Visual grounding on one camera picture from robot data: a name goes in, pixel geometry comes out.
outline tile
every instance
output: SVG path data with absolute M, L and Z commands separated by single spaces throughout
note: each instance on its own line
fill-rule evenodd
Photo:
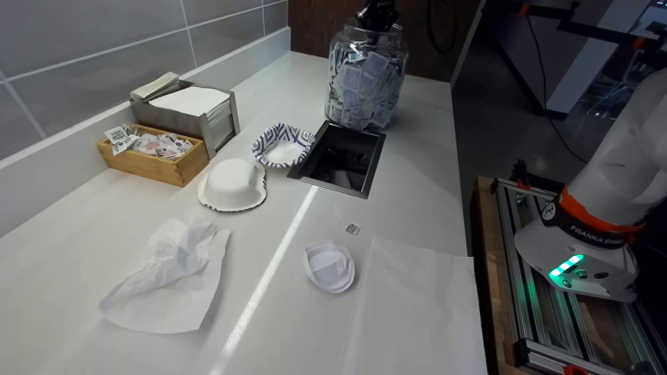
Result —
M 189 23 L 194 24 L 209 18 L 262 6 L 263 0 L 184 0 L 184 5 L 186 5 Z
M 265 33 L 274 33 L 288 24 L 288 3 L 265 6 Z
M 163 76 L 190 71 L 193 54 L 186 31 L 114 54 L 18 79 L 16 87 L 44 126 L 59 133 L 101 111 L 128 101 L 128 94 Z
M 5 0 L 6 77 L 186 27 L 179 0 Z
M 6 86 L 0 86 L 0 159 L 6 159 L 40 139 L 40 133 L 6 92 Z
M 263 11 L 244 12 L 232 18 L 193 29 L 193 44 L 198 65 L 216 60 L 263 36 Z

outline white countertop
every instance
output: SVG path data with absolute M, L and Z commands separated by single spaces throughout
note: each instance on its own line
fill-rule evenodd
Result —
M 278 120 L 315 133 L 326 87 L 327 63 L 305 54 L 288 54 L 244 81 L 238 87 L 244 130 L 216 161 L 253 159 L 250 143 Z M 216 215 L 197 201 L 205 173 L 178 190 L 105 170 L 5 235 L 0 373 L 216 375 L 229 359 L 228 373 L 342 373 L 358 296 L 354 287 L 327 296 L 306 283 L 305 243 L 348 246 L 362 276 L 373 237 L 468 255 L 447 84 L 407 77 L 369 201 L 285 173 L 269 170 L 269 201 L 262 209 Z M 147 237 L 169 216 L 193 210 L 234 231 L 203 330 L 151 336 L 107 322 L 99 303 L 140 261 Z M 350 222 L 362 227 L 358 235 L 347 234 Z

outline floor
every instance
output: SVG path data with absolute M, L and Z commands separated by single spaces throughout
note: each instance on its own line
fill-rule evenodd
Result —
M 566 149 L 548 118 L 538 115 L 537 103 L 485 29 L 473 40 L 452 101 L 468 222 L 478 176 L 509 178 L 524 159 L 531 173 L 570 182 L 584 167 Z M 586 161 L 610 132 L 610 120 L 599 120 L 584 108 L 555 126 Z

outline wooden tray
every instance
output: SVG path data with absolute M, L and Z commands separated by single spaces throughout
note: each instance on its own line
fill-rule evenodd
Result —
M 135 127 L 142 133 L 156 133 L 156 135 L 173 133 L 173 132 L 163 132 L 147 126 L 135 126 Z M 110 168 L 166 182 L 172 186 L 189 186 L 206 167 L 209 154 L 203 139 L 189 138 L 182 133 L 176 133 L 176 135 L 193 143 L 193 149 L 179 159 L 161 159 L 161 156 L 151 156 L 135 149 L 128 149 L 119 156 L 114 156 L 109 139 L 99 141 L 99 149 Z

